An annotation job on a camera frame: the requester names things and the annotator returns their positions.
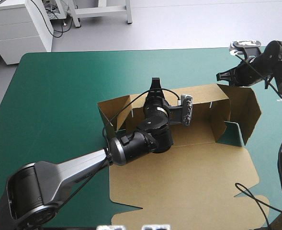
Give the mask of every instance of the black cable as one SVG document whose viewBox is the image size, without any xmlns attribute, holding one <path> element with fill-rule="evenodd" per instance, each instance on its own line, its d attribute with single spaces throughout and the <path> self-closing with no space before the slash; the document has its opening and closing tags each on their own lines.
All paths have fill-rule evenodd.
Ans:
<svg viewBox="0 0 282 230">
<path fill-rule="evenodd" d="M 53 11 L 51 11 L 50 9 L 47 9 L 47 8 L 45 8 L 45 10 L 47 10 L 48 12 L 51 12 L 58 19 L 57 15 Z M 73 24 L 73 18 L 71 18 L 70 25 L 69 25 L 69 28 L 67 30 L 63 31 L 63 26 L 61 24 L 61 30 L 62 31 L 58 31 L 58 30 L 55 30 L 55 29 L 54 29 L 54 31 L 59 32 L 59 33 L 66 33 L 68 31 L 70 31 L 70 29 L 72 28 L 72 24 Z"/>
<path fill-rule="evenodd" d="M 33 0 L 30 0 L 30 1 L 31 1 L 31 2 L 35 5 L 35 7 L 39 10 L 39 12 L 40 12 L 40 14 L 41 14 L 41 16 L 42 16 L 42 18 L 43 18 L 43 20 L 44 20 L 45 26 L 46 26 L 47 30 L 49 31 L 49 33 L 50 33 L 53 37 L 55 37 L 55 38 L 60 38 L 60 37 L 62 37 L 62 35 L 63 35 L 63 27 L 62 27 L 62 25 L 61 25 L 61 27 L 62 27 L 62 33 L 61 33 L 61 35 L 60 35 L 60 36 L 55 36 L 52 32 L 50 32 L 50 30 L 49 30 L 49 28 L 48 28 L 48 26 L 47 26 L 47 23 L 46 23 L 46 21 L 45 21 L 45 18 L 44 18 L 44 16 L 43 16 L 42 12 L 40 11 L 39 7 L 36 5 L 36 3 L 35 3 Z"/>
<path fill-rule="evenodd" d="M 82 185 L 79 186 L 79 188 L 77 188 L 59 207 L 58 207 L 58 211 L 67 204 L 68 201 L 70 201 L 71 198 L 73 198 L 74 195 L 76 195 L 89 181 L 90 179 L 92 179 L 92 177 L 100 170 L 102 169 L 103 165 L 105 164 L 107 158 L 105 158 L 102 163 L 99 165 L 99 167 L 97 167 L 97 169 L 95 170 L 95 172 L 88 176 L 88 178 L 86 179 L 85 182 L 82 183 Z"/>
<path fill-rule="evenodd" d="M 271 205 L 269 205 L 269 204 L 263 202 L 262 200 L 257 199 L 257 198 L 256 198 L 255 196 L 253 196 L 253 195 L 250 195 L 251 192 L 250 192 L 244 185 L 242 185 L 241 183 L 235 183 L 235 186 L 236 186 L 236 188 L 237 188 L 240 192 L 242 192 L 242 193 L 244 193 L 245 195 L 247 195 L 248 197 L 254 199 L 256 202 L 259 202 L 259 203 L 261 203 L 261 204 L 263 204 L 263 205 L 265 205 L 265 206 L 267 206 L 267 207 L 269 207 L 269 208 L 271 208 L 271 209 L 273 209 L 273 210 L 275 210 L 275 211 L 277 211 L 277 212 L 282 213 L 282 210 L 277 209 L 277 208 L 275 208 L 275 207 L 273 207 L 273 206 L 271 206 Z M 241 188 L 239 188 L 238 186 L 243 187 L 245 190 L 247 190 L 247 191 L 249 192 L 249 194 L 246 193 L 246 192 L 245 192 L 244 190 L 242 190 Z"/>
<path fill-rule="evenodd" d="M 250 194 L 249 197 L 251 197 L 252 199 L 254 199 L 254 200 L 256 201 L 256 203 L 257 203 L 257 205 L 259 206 L 261 212 L 263 213 L 264 218 L 265 218 L 265 221 L 266 221 L 266 224 L 267 224 L 268 230 L 271 230 L 271 226 L 270 226 L 269 220 L 267 219 L 267 216 L 266 216 L 266 214 L 265 214 L 263 208 L 261 207 L 261 205 L 260 205 L 258 199 L 256 199 L 256 197 L 251 193 L 251 191 L 249 191 L 244 185 L 242 185 L 242 184 L 240 184 L 240 183 L 236 183 L 235 186 L 236 186 L 236 188 L 237 188 L 238 190 L 240 190 L 240 191 L 243 192 L 244 194 L 246 194 L 246 193 L 245 193 L 242 189 L 240 189 L 238 186 L 242 186 L 243 188 L 246 189 L 246 191 L 249 192 L 249 194 Z"/>
<path fill-rule="evenodd" d="M 133 99 L 130 103 L 128 103 L 123 109 L 121 109 L 117 114 L 115 114 L 105 125 L 104 127 L 102 128 L 102 136 L 103 138 L 106 140 L 107 142 L 107 145 L 108 145 L 108 152 L 110 153 L 110 145 L 109 145 L 109 140 L 107 138 L 107 135 L 105 133 L 105 130 L 106 130 L 106 127 L 107 125 L 111 124 L 112 126 L 112 121 L 122 112 L 124 111 L 128 106 L 130 106 L 133 102 L 135 102 L 137 99 L 139 99 L 141 96 L 143 96 L 145 93 L 147 92 L 150 92 L 150 91 L 157 91 L 157 90 L 165 90 L 165 91 L 168 91 L 168 92 L 171 92 L 172 94 L 174 94 L 178 100 L 180 100 L 180 97 L 178 96 L 178 94 L 176 94 L 174 91 L 172 90 L 169 90 L 169 89 L 165 89 L 165 88 L 154 88 L 154 89 L 149 89 L 143 93 L 141 93 L 140 95 L 138 95 L 135 99 Z"/>
</svg>

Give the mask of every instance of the flattened cardboard box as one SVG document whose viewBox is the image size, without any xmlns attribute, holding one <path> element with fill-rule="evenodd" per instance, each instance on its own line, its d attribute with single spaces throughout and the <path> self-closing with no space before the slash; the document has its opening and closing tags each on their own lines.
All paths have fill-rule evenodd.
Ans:
<svg viewBox="0 0 282 230">
<path fill-rule="evenodd" d="M 139 230 L 144 224 L 170 224 L 174 230 L 247 230 L 259 228 L 264 217 L 249 197 L 235 197 L 234 184 L 247 188 L 259 183 L 257 171 L 243 147 L 216 141 L 226 130 L 225 121 L 238 123 L 244 143 L 251 136 L 261 111 L 250 88 L 202 85 L 174 90 L 193 97 L 189 127 L 171 126 L 174 145 L 161 154 L 150 153 L 124 166 L 110 168 L 110 198 L 113 202 L 142 209 L 114 215 L 112 224 Z M 165 92 L 176 105 L 177 98 Z M 98 103 L 104 123 L 138 94 Z M 146 95 L 127 107 L 108 137 L 125 128 L 133 130 L 144 119 Z M 257 198 L 268 202 L 264 196 Z"/>
</svg>

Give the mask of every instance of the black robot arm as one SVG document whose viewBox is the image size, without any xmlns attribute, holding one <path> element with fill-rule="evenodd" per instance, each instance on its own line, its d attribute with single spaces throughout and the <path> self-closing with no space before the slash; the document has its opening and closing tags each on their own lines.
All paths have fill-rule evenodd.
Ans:
<svg viewBox="0 0 282 230">
<path fill-rule="evenodd" d="M 268 82 L 275 78 L 278 94 L 282 96 L 282 42 L 271 41 L 261 53 L 258 41 L 233 42 L 230 53 L 244 54 L 244 60 L 228 71 L 218 73 L 217 80 L 225 80 L 233 86 L 251 86 L 265 79 L 265 88 Z M 282 186 L 282 152 L 279 157 L 279 173 Z"/>
<path fill-rule="evenodd" d="M 169 105 L 159 78 L 153 78 L 144 104 L 145 119 L 134 131 L 112 138 L 110 149 L 59 164 L 39 161 L 23 166 L 6 182 L 0 199 L 0 230 L 35 229 L 66 204 L 74 184 L 87 178 L 85 184 L 97 171 L 112 164 L 124 165 L 150 152 L 167 151 L 173 144 L 169 124 L 188 126 L 192 117 L 191 96 L 182 95 L 178 104 Z"/>
</svg>

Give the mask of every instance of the gray floor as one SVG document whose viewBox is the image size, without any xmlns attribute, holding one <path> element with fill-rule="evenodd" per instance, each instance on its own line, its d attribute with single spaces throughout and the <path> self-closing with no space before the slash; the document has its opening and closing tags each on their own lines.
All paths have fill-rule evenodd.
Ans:
<svg viewBox="0 0 282 230">
<path fill-rule="evenodd" d="M 94 0 L 76 0 L 80 8 Z M 108 5 L 125 0 L 109 0 Z M 232 40 L 282 40 L 282 0 L 131 0 L 126 16 L 81 19 L 54 38 L 53 51 L 227 47 Z M 0 103 L 17 65 L 0 63 Z"/>
</svg>

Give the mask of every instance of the green tabletop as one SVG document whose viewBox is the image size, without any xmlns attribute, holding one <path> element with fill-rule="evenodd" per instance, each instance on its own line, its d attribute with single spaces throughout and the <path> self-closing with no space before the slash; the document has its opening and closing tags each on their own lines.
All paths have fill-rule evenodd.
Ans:
<svg viewBox="0 0 282 230">
<path fill-rule="evenodd" d="M 65 161 L 104 147 L 97 102 L 143 92 L 152 77 L 160 77 L 164 88 L 215 83 L 217 72 L 238 63 L 226 48 L 25 55 L 0 105 L 0 196 L 7 176 L 24 164 Z M 282 209 L 282 103 L 264 83 L 253 89 L 262 116 L 246 146 L 260 177 L 252 191 Z M 109 224 L 113 214 L 134 209 L 110 201 L 104 169 L 47 226 Z M 276 216 L 271 211 L 269 218 Z"/>
</svg>

